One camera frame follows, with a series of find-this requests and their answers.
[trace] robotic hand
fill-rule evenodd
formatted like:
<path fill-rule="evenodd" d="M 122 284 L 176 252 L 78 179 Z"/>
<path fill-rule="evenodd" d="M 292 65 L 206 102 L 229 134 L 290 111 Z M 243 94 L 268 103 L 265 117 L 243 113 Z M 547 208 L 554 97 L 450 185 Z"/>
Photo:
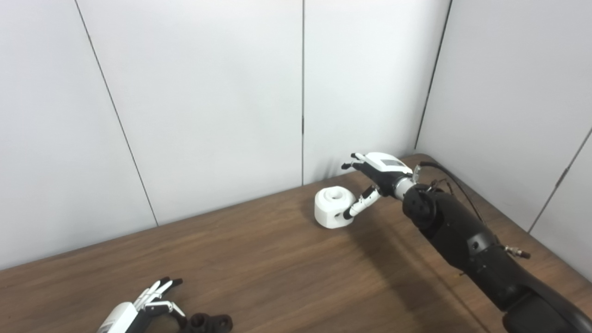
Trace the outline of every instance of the robotic hand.
<path fill-rule="evenodd" d="M 421 162 L 412 171 L 394 156 L 376 152 L 353 153 L 352 157 L 355 160 L 343 164 L 342 169 L 353 167 L 376 185 L 364 191 L 343 212 L 344 218 L 353 218 L 380 196 L 399 199 L 403 202 L 403 213 L 446 262 L 463 271 L 506 313 L 503 317 L 506 331 L 592 333 L 590 318 L 510 257 L 529 258 L 528 253 L 502 245 L 476 209 L 477 215 L 472 214 L 454 196 L 439 189 L 438 182 L 431 185 L 417 182 L 421 167 L 439 168 L 457 182 L 444 167 Z"/>
<path fill-rule="evenodd" d="M 173 287 L 183 283 L 182 279 L 162 278 L 145 289 L 133 302 L 124 302 L 111 311 L 97 333 L 143 333 L 152 318 L 170 314 L 179 324 L 179 333 L 228 333 L 232 330 L 232 319 L 227 315 L 208 316 L 196 313 L 187 320 L 185 314 L 173 302 L 160 300 Z"/>

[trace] white plastic casing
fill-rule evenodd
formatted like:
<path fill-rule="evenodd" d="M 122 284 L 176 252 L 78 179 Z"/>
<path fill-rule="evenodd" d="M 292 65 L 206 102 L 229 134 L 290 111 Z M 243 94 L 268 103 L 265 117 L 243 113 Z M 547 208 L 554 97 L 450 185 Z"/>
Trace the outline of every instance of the white plastic casing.
<path fill-rule="evenodd" d="M 119 304 L 96 333 L 125 333 L 137 315 L 138 311 L 131 302 Z"/>
<path fill-rule="evenodd" d="M 364 155 L 363 161 L 370 164 L 373 168 L 380 172 L 403 172 L 406 174 L 412 174 L 413 171 L 401 162 L 398 158 L 379 152 L 367 153 Z"/>
<path fill-rule="evenodd" d="M 351 206 L 356 197 L 341 186 L 327 187 L 314 197 L 314 218 L 325 228 L 341 228 L 353 222 L 346 220 L 343 212 Z"/>

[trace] white wall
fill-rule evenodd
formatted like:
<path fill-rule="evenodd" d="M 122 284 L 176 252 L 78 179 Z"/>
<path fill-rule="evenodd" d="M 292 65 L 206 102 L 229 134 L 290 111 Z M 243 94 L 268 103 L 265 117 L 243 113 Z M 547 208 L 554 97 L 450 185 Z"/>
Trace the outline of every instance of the white wall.
<path fill-rule="evenodd" d="M 301 184 L 302 1 L 79 5 L 159 223 Z"/>
<path fill-rule="evenodd" d="M 592 281 L 592 141 L 578 154 L 532 235 Z"/>
<path fill-rule="evenodd" d="M 417 151 L 528 229 L 592 126 L 592 2 L 452 3 Z"/>
<path fill-rule="evenodd" d="M 449 1 L 306 0 L 304 184 L 412 153 Z"/>
<path fill-rule="evenodd" d="M 0 269 L 156 226 L 73 1 L 0 2 Z"/>

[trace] wood grain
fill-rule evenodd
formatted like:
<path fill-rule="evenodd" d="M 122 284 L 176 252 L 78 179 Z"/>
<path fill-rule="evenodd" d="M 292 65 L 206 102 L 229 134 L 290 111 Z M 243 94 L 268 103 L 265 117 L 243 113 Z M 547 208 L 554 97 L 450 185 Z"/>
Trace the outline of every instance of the wood grain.
<path fill-rule="evenodd" d="M 423 170 L 423 182 L 434 178 L 443 175 Z M 0 332 L 95 332 L 163 276 L 185 280 L 167 299 L 188 314 L 227 313 L 236 333 L 505 332 L 502 313 L 400 202 L 381 199 L 343 229 L 319 227 L 313 198 L 333 185 L 361 193 L 370 180 L 355 172 L 0 271 Z M 592 314 L 586 279 L 469 193 L 504 243 L 533 254 L 521 264 Z M 149 332 L 176 332 L 176 323 L 158 318 Z"/>

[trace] white robotic hand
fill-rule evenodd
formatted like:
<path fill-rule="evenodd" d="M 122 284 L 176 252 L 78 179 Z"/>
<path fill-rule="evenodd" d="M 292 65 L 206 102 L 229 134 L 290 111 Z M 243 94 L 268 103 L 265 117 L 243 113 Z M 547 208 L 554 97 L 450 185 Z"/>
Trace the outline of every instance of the white robotic hand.
<path fill-rule="evenodd" d="M 363 155 L 353 153 L 355 160 L 341 166 L 346 170 L 354 168 L 362 171 L 376 185 L 366 189 L 357 201 L 343 209 L 343 200 L 323 200 L 324 194 L 334 188 L 324 188 L 315 197 L 315 218 L 319 224 L 327 228 L 346 226 L 353 221 L 353 217 L 374 204 L 381 196 L 391 196 L 403 200 L 405 192 L 416 184 L 416 173 L 396 157 L 379 152 Z M 343 196 L 353 196 L 350 191 L 340 188 Z"/>
<path fill-rule="evenodd" d="M 169 277 L 158 280 L 138 296 L 135 302 L 124 302 L 111 311 L 97 333 L 142 333 L 153 317 L 170 314 L 180 328 L 187 325 L 187 318 L 181 309 L 170 301 L 160 300 L 171 288 L 183 280 Z"/>

